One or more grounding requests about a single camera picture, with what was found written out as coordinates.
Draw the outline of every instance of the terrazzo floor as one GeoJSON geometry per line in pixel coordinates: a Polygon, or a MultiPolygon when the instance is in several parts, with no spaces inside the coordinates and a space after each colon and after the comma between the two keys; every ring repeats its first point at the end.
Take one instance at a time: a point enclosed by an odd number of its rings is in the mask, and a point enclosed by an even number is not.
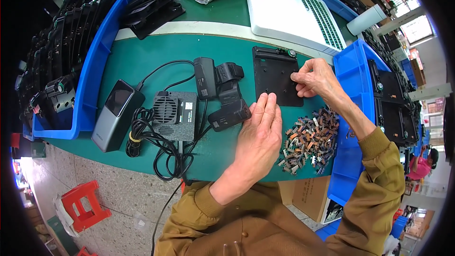
{"type": "MultiPolygon", "coordinates": [[[[52,200],[57,194],[62,195],[78,184],[98,181],[100,204],[109,208],[112,216],[73,239],[79,248],[86,246],[89,252],[95,252],[99,256],[150,255],[156,223],[158,222],[155,237],[157,239],[171,212],[171,204],[181,197],[181,191],[178,190],[158,221],[163,206],[179,186],[179,180],[164,182],[155,175],[105,165],[52,145],[46,145],[46,158],[37,162],[21,162],[21,166],[26,171],[44,220],[55,215],[52,200]],[[140,213],[150,220],[147,231],[141,232],[134,228],[135,213],[140,213]]],[[[312,230],[323,227],[296,207],[287,207],[312,230]]]]}

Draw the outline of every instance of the white cylinder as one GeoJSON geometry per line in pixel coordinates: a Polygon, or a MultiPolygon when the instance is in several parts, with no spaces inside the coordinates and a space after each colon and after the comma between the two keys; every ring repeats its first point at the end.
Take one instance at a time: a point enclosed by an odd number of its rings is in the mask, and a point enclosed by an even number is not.
{"type": "Polygon", "coordinates": [[[349,22],[346,27],[354,36],[357,36],[362,31],[367,30],[372,25],[379,23],[386,18],[387,16],[385,16],[381,7],[376,4],[349,22]]]}

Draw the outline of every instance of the hand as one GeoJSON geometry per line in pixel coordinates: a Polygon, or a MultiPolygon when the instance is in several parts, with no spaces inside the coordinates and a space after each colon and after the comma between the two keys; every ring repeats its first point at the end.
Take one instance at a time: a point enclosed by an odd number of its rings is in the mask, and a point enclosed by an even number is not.
{"type": "Polygon", "coordinates": [[[234,162],[209,189],[221,205],[242,196],[264,178],[279,156],[282,120],[277,96],[262,93],[250,110],[252,116],[238,135],[234,162]]]}
{"type": "Polygon", "coordinates": [[[305,61],[298,73],[291,74],[291,79],[298,83],[295,87],[297,96],[310,98],[318,94],[335,110],[340,98],[349,98],[324,59],[305,61]]]}
{"type": "Polygon", "coordinates": [[[253,185],[270,172],[279,156],[282,119],[275,93],[262,93],[250,110],[252,116],[243,123],[238,135],[232,165],[253,185]]]}

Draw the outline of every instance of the rubber band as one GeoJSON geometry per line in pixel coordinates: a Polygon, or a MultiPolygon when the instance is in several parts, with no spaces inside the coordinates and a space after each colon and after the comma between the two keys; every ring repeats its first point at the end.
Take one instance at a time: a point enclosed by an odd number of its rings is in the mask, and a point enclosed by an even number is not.
{"type": "Polygon", "coordinates": [[[130,131],[130,139],[133,141],[133,142],[141,142],[142,139],[134,139],[131,137],[131,131],[130,131]]]}

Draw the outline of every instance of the workbench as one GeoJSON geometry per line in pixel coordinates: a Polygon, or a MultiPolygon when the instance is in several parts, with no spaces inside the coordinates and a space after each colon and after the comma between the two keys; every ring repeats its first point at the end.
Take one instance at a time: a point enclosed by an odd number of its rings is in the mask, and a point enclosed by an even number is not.
{"type": "MultiPolygon", "coordinates": [[[[186,13],[173,22],[168,22],[157,29],[151,36],[139,40],[129,29],[118,32],[116,41],[111,48],[107,60],[98,95],[98,114],[118,79],[137,85],[148,73],[165,62],[176,59],[194,60],[197,57],[214,59],[215,65],[224,62],[235,62],[243,67],[245,77],[240,81],[239,87],[242,96],[248,105],[256,101],[253,73],[252,48],[281,47],[292,48],[298,53],[299,66],[310,58],[323,57],[329,64],[333,58],[305,46],[279,41],[276,39],[258,37],[251,32],[248,15],[247,0],[214,0],[207,5],[202,5],[194,0],[178,0],[186,9],[186,13]]],[[[344,39],[349,42],[357,38],[346,29],[346,21],[337,14],[333,14],[344,39]]],[[[149,77],[141,92],[145,94],[145,108],[151,108],[153,96],[156,91],[162,90],[167,85],[185,79],[194,73],[189,64],[172,64],[157,71],[149,77]]],[[[172,91],[196,92],[196,83],[192,79],[183,84],[169,89],[172,91]]],[[[210,114],[220,108],[218,100],[208,102],[207,113],[210,114]]],[[[317,96],[304,100],[301,108],[281,107],[284,131],[292,127],[300,116],[311,116],[311,112],[324,105],[323,100],[317,96]]],[[[198,119],[202,116],[204,102],[199,103],[198,119]]],[[[193,150],[194,162],[187,172],[188,179],[216,180],[223,171],[233,162],[237,135],[241,129],[238,124],[222,132],[208,133],[197,143],[193,150]]],[[[103,153],[92,142],[91,133],[81,132],[77,139],[45,139],[52,145],[76,155],[95,160],[107,165],[128,170],[154,174],[152,162],[158,148],[148,142],[143,142],[139,157],[130,158],[125,153],[127,136],[120,150],[103,153]]],[[[160,172],[165,173],[166,158],[158,162],[160,172]]],[[[333,161],[323,175],[316,175],[315,169],[307,163],[303,169],[298,170],[297,176],[282,172],[274,166],[262,181],[279,181],[292,179],[305,179],[331,174],[333,161]]]]}

